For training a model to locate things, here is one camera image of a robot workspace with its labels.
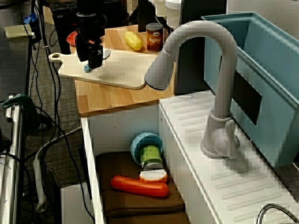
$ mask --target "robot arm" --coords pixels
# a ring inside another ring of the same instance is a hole
[[[81,62],[88,60],[90,69],[102,65],[103,46],[101,46],[100,37],[105,35],[105,24],[101,22],[101,18],[105,16],[100,10],[96,10],[102,8],[103,2],[98,1],[98,5],[95,2],[95,0],[77,0],[79,28],[75,44],[79,60]]]

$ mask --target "green clamp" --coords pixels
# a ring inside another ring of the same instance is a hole
[[[22,105],[26,115],[26,131],[35,131],[41,125],[40,117],[30,96],[22,94],[14,96],[2,103],[4,109],[14,105]]]

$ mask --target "gray carpet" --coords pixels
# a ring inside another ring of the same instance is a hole
[[[51,32],[55,29],[54,25],[45,24],[46,36],[49,38]],[[56,32],[52,36],[51,43],[54,43],[57,39]],[[52,53],[60,52],[59,44],[57,43],[53,48],[50,48]],[[37,55],[37,50],[33,51],[33,59],[35,61]],[[54,119],[54,86],[52,76],[49,70],[48,61],[46,58],[45,49],[39,50],[37,66],[38,70],[38,80],[37,86],[38,90],[42,99],[42,107],[43,109]],[[31,63],[30,68],[30,81],[33,76],[34,67]],[[57,91],[58,91],[58,79],[56,77],[55,72],[53,71],[53,75],[55,77]],[[40,101],[36,91],[36,73],[34,77],[34,82],[32,85],[31,90],[31,97],[35,103],[35,105],[40,106]],[[81,125],[79,117],[78,117],[78,108],[77,108],[77,100],[76,100],[76,92],[75,92],[75,85],[74,80],[61,78],[61,95],[58,103],[58,113],[60,116],[60,126],[65,133],[79,127]],[[30,150],[26,153],[26,156],[30,155],[34,151],[38,150],[42,146],[42,135],[44,144],[51,139],[51,136],[54,131],[54,126],[44,128],[44,134],[42,129],[40,128],[33,133],[29,133],[27,136],[27,144],[30,147]],[[81,178],[84,181],[84,175],[82,171],[82,166],[78,154],[78,145],[82,145],[82,131],[77,131],[74,134],[71,134],[67,137],[71,153],[74,157],[74,160],[80,170]],[[26,166],[30,172],[31,179],[34,179],[34,172],[33,172],[33,162],[34,157],[27,161]],[[71,158],[68,153],[68,149],[66,146],[66,142],[64,138],[59,140],[55,145],[51,146],[46,154],[45,163],[47,168],[53,169],[55,172],[56,178],[61,185],[61,187],[66,187],[69,185],[73,185],[74,183],[79,183],[78,175],[74,164],[71,161]],[[41,214],[38,214],[39,218],[35,216],[34,223],[43,223],[43,224],[53,224],[54,223],[54,213],[53,208],[51,206],[51,201],[53,200],[53,191],[51,182],[49,181],[49,175],[45,177],[45,191],[47,196],[49,197],[49,206],[48,209]],[[24,186],[28,184],[27,178],[24,178]],[[22,210],[22,218],[23,223],[26,224],[29,222],[30,212],[31,210],[30,203],[28,202],[29,197],[25,196],[23,198],[23,210]],[[35,206],[37,205],[37,197],[34,194],[35,199]]]

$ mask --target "faucet handle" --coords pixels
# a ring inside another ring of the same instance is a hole
[[[237,157],[237,151],[240,146],[240,142],[235,136],[235,121],[233,119],[225,123],[225,130],[228,137],[228,156],[231,159],[234,159]]]

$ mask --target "brown cloth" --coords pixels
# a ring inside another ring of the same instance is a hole
[[[164,198],[137,195],[115,190],[111,179],[125,176],[138,179],[141,167],[135,163],[130,153],[105,153],[96,157],[96,166],[100,182],[101,198],[104,214],[107,218],[155,215],[184,211],[184,201],[181,198],[170,173],[168,173],[168,194]]]
[[[108,224],[190,224],[185,212],[111,218]]]

